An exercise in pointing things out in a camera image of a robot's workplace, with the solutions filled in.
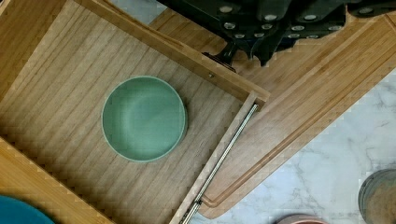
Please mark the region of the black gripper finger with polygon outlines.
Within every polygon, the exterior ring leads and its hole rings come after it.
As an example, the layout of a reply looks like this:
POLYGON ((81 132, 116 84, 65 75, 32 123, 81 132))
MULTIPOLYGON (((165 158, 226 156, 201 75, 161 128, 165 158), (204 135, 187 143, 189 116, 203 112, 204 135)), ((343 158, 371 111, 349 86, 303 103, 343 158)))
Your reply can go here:
POLYGON ((290 49, 298 39, 317 39, 341 30, 347 13, 356 18, 372 18, 393 12, 395 0, 293 0, 288 30, 276 51, 290 49))
POLYGON ((272 58, 289 27, 288 5, 270 0, 157 0, 227 42, 216 55, 231 65, 240 49, 249 60, 257 57, 261 66, 272 58))

